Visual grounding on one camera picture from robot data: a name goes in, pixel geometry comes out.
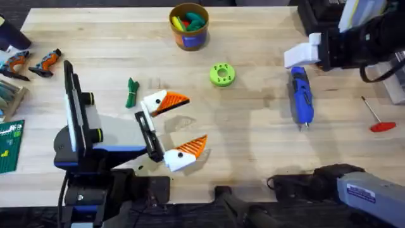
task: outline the cable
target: cable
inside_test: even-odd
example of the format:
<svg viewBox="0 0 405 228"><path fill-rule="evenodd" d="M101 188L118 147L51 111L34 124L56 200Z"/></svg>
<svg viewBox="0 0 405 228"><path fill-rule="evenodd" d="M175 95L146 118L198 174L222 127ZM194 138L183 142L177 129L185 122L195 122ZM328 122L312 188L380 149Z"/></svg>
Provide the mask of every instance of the cable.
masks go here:
<svg viewBox="0 0 405 228"><path fill-rule="evenodd" d="M144 211L146 210L147 205L145 205L144 209L142 209L142 211L139 212L137 219L135 219L134 225L132 226L132 228L135 228L137 226L137 223L139 221L140 216L144 213Z"/></svg>
<svg viewBox="0 0 405 228"><path fill-rule="evenodd" d="M68 182L68 172L66 171L65 177L63 178L61 192L59 193L59 199L58 199L58 221L56 222L58 224L58 228L62 228L62 201L63 201L63 195L65 194L67 182Z"/></svg>
<svg viewBox="0 0 405 228"><path fill-rule="evenodd" d="M274 187L271 187L270 184L269 184L269 181L271 181L271 180L273 180L273 177L267 178L266 184L267 184L267 187L268 187L268 188L270 188L271 190L274 191Z"/></svg>
<svg viewBox="0 0 405 228"><path fill-rule="evenodd" d="M135 211L135 212L137 212L137 213L141 213L141 214L146 215L146 216L164 217L164 216L174 216L174 215L178 215L178 214L183 215L183 214L185 214L185 213L193 212L193 211L196 211L196 210L200 210L200 209L206 208L206 207L208 207L208 206L212 206L212 205L214 205L215 203L216 203L215 201L212 202L212 203L206 203L206 204L204 204L203 206L196 206L195 208L191 208L190 210L183 211L183 212L178 212L178 213L145 213L144 210L143 210L143 211L138 211L138 210L136 210L136 209L131 209L131 210L133 210L133 211Z"/></svg>
<svg viewBox="0 0 405 228"><path fill-rule="evenodd" d="M361 76L361 79L363 79L363 82L367 82L367 83L381 82L381 81L393 76L393 74L395 74L396 71L400 70L404 66L405 66L405 59L401 60L399 63L397 63L394 67L392 67L389 71L385 72L380 77L378 77L374 80L370 80L366 74L367 66L363 65L360 67L360 76Z"/></svg>

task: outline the wooden tabletop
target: wooden tabletop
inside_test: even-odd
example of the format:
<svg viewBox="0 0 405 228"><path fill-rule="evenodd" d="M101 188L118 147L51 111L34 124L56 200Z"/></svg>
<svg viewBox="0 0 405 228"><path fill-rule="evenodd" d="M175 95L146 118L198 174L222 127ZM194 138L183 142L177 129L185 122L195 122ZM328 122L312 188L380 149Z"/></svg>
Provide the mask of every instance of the wooden tabletop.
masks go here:
<svg viewBox="0 0 405 228"><path fill-rule="evenodd" d="M306 66L315 106L310 130L299 132L290 111L284 51L306 41L296 8L207 8L209 42L196 52L177 47L169 24L171 8L32 9L22 28L33 41L28 66L60 48L54 77L26 68L29 95L14 119L25 119L17 171L0 175L0 207L56 205L63 171L54 167L53 140L66 125L63 60L73 63L82 89L92 91L101 115L133 122L126 109L127 80L140 83L141 97L167 89L190 104L155 118L162 138L174 145L208 135L197 163L177 173L144 156L120 167L139 175L171 177L172 203L209 202L219 185L234 187L244 200L274 200L266 178L311 173L350 163L381 178L405 184L405 108L391 105L378 85L361 81L357 70L322 72ZM209 81L218 62L237 74L226 88ZM379 117L396 121L389 132L368 130Z"/></svg>

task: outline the cup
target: cup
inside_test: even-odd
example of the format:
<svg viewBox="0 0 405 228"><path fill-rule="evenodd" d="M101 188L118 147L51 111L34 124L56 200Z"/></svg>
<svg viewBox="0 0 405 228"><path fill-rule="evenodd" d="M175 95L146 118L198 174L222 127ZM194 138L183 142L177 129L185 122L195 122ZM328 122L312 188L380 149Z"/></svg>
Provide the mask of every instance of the cup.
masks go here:
<svg viewBox="0 0 405 228"><path fill-rule="evenodd" d="M185 14L188 12L197 13L206 21L205 25L199 30L192 32L182 32L177 29L171 22L173 16L179 16L181 20L185 20ZM196 3L183 3L174 7L169 14L169 23L173 35L175 36L176 44L186 51L197 51L204 46L207 33L208 33L208 12L199 4Z"/></svg>

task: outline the green breadboard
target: green breadboard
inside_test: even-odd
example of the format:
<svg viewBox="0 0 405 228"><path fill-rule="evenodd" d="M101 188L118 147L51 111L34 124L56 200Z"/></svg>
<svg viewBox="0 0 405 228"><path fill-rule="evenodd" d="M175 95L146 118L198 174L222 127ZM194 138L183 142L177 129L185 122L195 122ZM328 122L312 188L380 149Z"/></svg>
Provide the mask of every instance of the green breadboard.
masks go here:
<svg viewBox="0 0 405 228"><path fill-rule="evenodd" d="M24 120L0 124L0 174L16 170L23 129Z"/></svg>

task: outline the red handle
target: red handle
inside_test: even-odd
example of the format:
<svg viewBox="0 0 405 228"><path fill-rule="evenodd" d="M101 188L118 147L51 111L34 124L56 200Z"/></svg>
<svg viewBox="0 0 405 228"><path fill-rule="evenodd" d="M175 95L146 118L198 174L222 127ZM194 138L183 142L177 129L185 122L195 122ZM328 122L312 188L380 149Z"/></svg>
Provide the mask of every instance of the red handle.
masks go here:
<svg viewBox="0 0 405 228"><path fill-rule="evenodd" d="M396 126L394 122L381 122L370 127L372 132L384 132L393 129Z"/></svg>

